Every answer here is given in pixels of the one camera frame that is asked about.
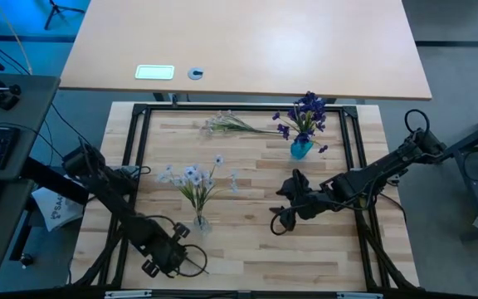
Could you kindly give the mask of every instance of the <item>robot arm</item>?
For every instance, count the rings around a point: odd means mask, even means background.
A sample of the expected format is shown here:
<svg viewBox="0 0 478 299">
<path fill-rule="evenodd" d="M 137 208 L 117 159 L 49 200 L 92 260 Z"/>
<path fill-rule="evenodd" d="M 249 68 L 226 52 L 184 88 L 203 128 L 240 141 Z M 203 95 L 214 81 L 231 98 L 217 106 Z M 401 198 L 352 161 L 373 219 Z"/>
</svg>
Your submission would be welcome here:
<svg viewBox="0 0 478 299">
<path fill-rule="evenodd" d="M 152 257 L 152 262 L 147 261 L 142 266 L 147 274 L 155 277 L 161 271 L 169 276 L 170 272 L 179 269 L 187 252 L 178 240 L 187 237 L 189 229 L 181 223 L 174 223 L 174 235 L 170 237 L 156 221 L 137 214 L 123 199 L 123 195 L 137 188 L 130 173 L 122 169 L 112 170 L 105 165 L 105 158 L 99 150 L 82 142 L 79 148 L 64 157 L 62 166 L 70 177 L 82 183 L 117 217 L 122 235 L 144 257 Z"/>
<path fill-rule="evenodd" d="M 373 197 L 378 195 L 387 183 L 387 179 L 407 172 L 413 163 L 433 164 L 443 153 L 446 145 L 441 143 L 427 128 L 414 130 L 399 148 L 369 166 L 337 174 L 320 184 L 319 191 L 309 187 L 309 180 L 298 170 L 293 170 L 293 177 L 287 179 L 281 190 L 276 192 L 290 200 L 291 208 L 271 208 L 280 216 L 285 231 L 292 231 L 295 226 L 295 214 L 306 220 L 330 209 L 338 212 L 343 208 L 366 210 L 373 204 Z M 354 207 L 354 203 L 365 197 L 365 205 Z"/>
</svg>

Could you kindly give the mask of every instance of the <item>white label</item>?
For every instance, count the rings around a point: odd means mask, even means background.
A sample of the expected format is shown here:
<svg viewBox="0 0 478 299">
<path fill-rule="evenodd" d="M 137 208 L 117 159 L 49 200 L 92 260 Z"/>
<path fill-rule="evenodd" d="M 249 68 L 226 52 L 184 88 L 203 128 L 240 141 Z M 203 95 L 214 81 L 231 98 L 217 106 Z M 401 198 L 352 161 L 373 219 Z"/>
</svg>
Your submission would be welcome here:
<svg viewBox="0 0 478 299">
<path fill-rule="evenodd" d="M 136 69 L 136 79 L 171 80 L 174 76 L 174 66 L 140 65 Z"/>
</svg>

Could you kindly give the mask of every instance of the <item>tripod leg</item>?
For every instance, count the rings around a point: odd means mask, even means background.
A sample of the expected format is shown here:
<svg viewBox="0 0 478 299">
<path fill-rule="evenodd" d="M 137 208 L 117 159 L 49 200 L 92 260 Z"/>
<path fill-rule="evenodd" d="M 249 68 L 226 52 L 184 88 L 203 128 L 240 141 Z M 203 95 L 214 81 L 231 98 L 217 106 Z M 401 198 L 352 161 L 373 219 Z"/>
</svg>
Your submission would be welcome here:
<svg viewBox="0 0 478 299">
<path fill-rule="evenodd" d="M 82 9 L 73 8 L 73 7 L 61 7 L 61 6 L 59 6 L 59 8 L 62 9 L 62 10 L 68 10 L 68 11 L 72 11 L 72 12 L 82 12 L 82 13 L 85 12 Z"/>
<path fill-rule="evenodd" d="M 46 22 L 46 25 L 43 27 L 44 30 L 49 30 L 49 23 L 51 23 L 51 19 L 53 18 L 53 16 L 55 15 L 55 11 L 57 11 L 58 8 L 56 6 L 54 6 L 52 9 L 51 9 L 51 13 L 49 14 L 49 17 L 47 18 L 47 22 Z"/>
</svg>

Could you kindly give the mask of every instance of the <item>table leg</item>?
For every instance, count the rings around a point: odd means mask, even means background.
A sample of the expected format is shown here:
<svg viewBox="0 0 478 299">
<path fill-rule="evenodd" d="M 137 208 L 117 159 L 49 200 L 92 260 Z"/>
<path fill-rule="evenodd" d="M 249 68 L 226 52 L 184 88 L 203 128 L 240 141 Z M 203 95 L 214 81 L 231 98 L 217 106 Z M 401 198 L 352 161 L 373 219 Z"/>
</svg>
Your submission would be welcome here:
<svg viewBox="0 0 478 299">
<path fill-rule="evenodd" d="M 64 178 L 61 174 L 53 171 L 44 164 L 27 158 L 22 169 L 22 177 L 32 179 L 37 184 L 50 189 L 51 191 L 62 195 L 76 203 L 86 205 L 88 199 L 88 191 L 76 184 L 70 179 Z"/>
<path fill-rule="evenodd" d="M 171 101 L 168 93 L 154 92 L 153 96 L 156 101 Z"/>
</svg>

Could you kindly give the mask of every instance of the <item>black desk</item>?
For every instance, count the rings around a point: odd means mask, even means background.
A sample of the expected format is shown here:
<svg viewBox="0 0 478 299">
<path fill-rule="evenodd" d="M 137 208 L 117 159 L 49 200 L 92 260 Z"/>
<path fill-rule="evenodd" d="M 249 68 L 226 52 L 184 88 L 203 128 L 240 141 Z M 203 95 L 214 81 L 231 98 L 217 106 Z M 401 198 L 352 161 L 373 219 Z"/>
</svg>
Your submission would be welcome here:
<svg viewBox="0 0 478 299">
<path fill-rule="evenodd" d="M 16 106 L 9 111 L 0 109 L 0 123 L 23 125 L 39 131 L 60 80 L 49 76 L 6 74 L 0 74 L 0 80 L 7 86 L 18 84 L 22 88 L 20 101 Z M 12 150 L 7 166 L 0 170 L 0 180 L 8 181 L 0 198 L 0 267 L 23 209 L 31 196 L 34 182 L 79 203 L 85 204 L 87 199 L 85 189 L 29 157 L 35 140 L 36 133 L 20 128 L 18 142 Z"/>
</svg>

